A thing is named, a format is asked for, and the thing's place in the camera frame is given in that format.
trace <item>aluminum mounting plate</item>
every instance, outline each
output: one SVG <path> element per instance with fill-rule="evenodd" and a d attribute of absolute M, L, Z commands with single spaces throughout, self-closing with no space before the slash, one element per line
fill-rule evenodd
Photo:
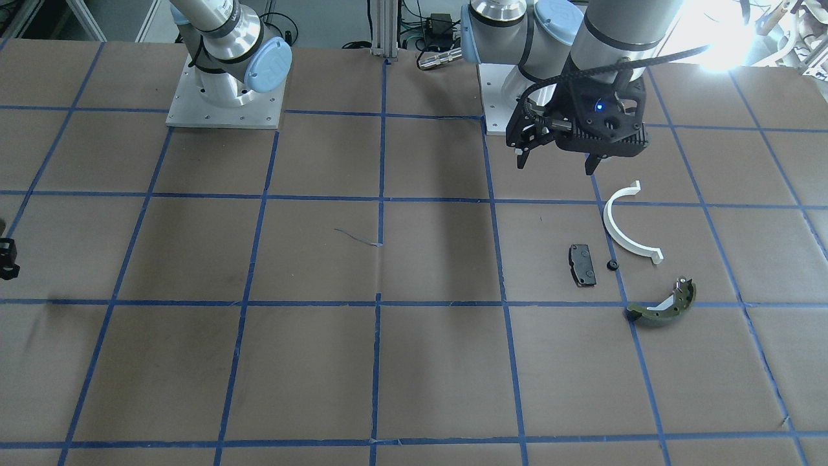
<path fill-rule="evenodd" d="M 200 94 L 193 70 L 184 64 L 176 95 L 166 116 L 166 125 L 181 128 L 278 129 L 285 97 L 285 83 L 266 94 L 256 95 L 249 104 L 237 108 L 212 105 Z"/>
<path fill-rule="evenodd" d="M 486 134 L 505 136 L 506 125 L 512 118 L 512 112 L 518 104 L 515 99 L 507 102 L 503 98 L 503 83 L 515 65 L 493 65 L 481 63 L 478 65 L 480 78 L 480 96 L 483 100 L 483 110 L 486 113 Z"/>

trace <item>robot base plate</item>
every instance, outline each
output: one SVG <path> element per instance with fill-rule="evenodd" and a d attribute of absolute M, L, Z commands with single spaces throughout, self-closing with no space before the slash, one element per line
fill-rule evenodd
<path fill-rule="evenodd" d="M 180 128 L 278 129 L 285 96 L 285 83 L 248 104 L 236 108 L 213 105 L 200 95 L 197 77 L 184 65 L 176 95 L 166 116 L 166 125 Z"/>

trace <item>white curved plastic part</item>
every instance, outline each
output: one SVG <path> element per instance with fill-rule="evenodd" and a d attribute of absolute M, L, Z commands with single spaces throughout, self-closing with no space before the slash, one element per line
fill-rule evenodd
<path fill-rule="evenodd" d="M 649 257 L 652 259 L 654 264 L 658 265 L 664 260 L 662 250 L 659 248 L 651 248 L 649 246 L 640 245 L 639 243 L 631 240 L 629 236 L 625 235 L 619 229 L 619 226 L 615 223 L 615 219 L 613 218 L 613 202 L 615 202 L 619 197 L 635 196 L 640 191 L 641 182 L 639 180 L 636 180 L 635 183 L 630 185 L 630 187 L 617 190 L 615 194 L 610 197 L 607 201 L 607 205 L 604 207 L 604 226 L 607 228 L 609 235 L 613 237 L 613 240 L 615 240 L 615 242 L 625 250 L 628 250 L 633 254 Z"/>

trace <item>green brake lining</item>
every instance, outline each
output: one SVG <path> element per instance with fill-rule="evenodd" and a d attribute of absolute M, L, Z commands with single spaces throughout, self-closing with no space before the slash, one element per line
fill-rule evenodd
<path fill-rule="evenodd" d="M 692 279 L 679 277 L 672 295 L 657 306 L 648 308 L 641 304 L 631 303 L 624 310 L 624 314 L 631 322 L 646 327 L 664 327 L 674 323 L 686 313 L 696 301 L 696 285 Z"/>

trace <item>black plastic part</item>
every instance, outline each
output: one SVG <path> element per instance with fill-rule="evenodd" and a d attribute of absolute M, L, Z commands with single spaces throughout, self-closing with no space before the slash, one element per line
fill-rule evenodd
<path fill-rule="evenodd" d="M 570 246 L 570 267 L 572 278 L 578 286 L 594 286 L 597 283 L 588 245 Z"/>
<path fill-rule="evenodd" d="M 575 71 L 568 59 L 562 74 Z M 519 104 L 506 128 L 509 147 L 523 151 L 518 166 L 526 164 L 529 151 L 552 141 L 562 150 L 590 154 L 587 175 L 604 158 L 639 155 L 650 144 L 643 122 L 647 90 L 643 78 L 628 82 L 631 75 L 622 71 L 611 85 L 591 77 L 560 83 L 543 108 L 542 124 L 524 114 Z M 572 130 L 553 125 L 555 120 L 570 122 Z"/>
<path fill-rule="evenodd" d="M 17 246 L 11 238 L 0 238 L 0 279 L 11 280 L 20 274 L 17 260 Z"/>

